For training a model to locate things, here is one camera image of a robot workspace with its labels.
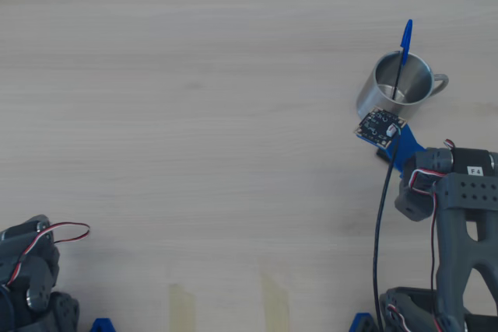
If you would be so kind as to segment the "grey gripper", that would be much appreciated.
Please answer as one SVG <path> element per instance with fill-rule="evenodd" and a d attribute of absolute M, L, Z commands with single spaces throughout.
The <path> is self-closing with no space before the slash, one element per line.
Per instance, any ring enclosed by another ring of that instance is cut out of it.
<path fill-rule="evenodd" d="M 433 170 L 433 160 L 432 149 L 429 149 L 416 152 L 402 167 L 395 207 L 414 222 L 428 218 L 433 212 L 432 187 L 435 176 L 418 172 L 411 182 L 412 174 L 416 169 Z"/>

